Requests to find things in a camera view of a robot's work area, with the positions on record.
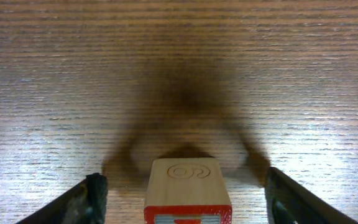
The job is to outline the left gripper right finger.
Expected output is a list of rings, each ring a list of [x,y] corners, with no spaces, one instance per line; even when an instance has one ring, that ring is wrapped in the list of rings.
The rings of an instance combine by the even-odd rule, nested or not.
[[[269,224],[358,224],[276,167],[268,169],[265,199]]]

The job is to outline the red I block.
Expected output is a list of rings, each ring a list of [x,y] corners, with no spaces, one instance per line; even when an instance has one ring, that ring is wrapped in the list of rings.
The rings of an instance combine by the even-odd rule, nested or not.
[[[218,160],[155,160],[145,195],[144,222],[231,224],[232,204]]]

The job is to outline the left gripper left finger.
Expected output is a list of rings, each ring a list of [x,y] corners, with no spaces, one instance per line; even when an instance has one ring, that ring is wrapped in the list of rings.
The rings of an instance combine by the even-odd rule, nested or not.
[[[104,224],[108,181],[94,173],[17,224]]]

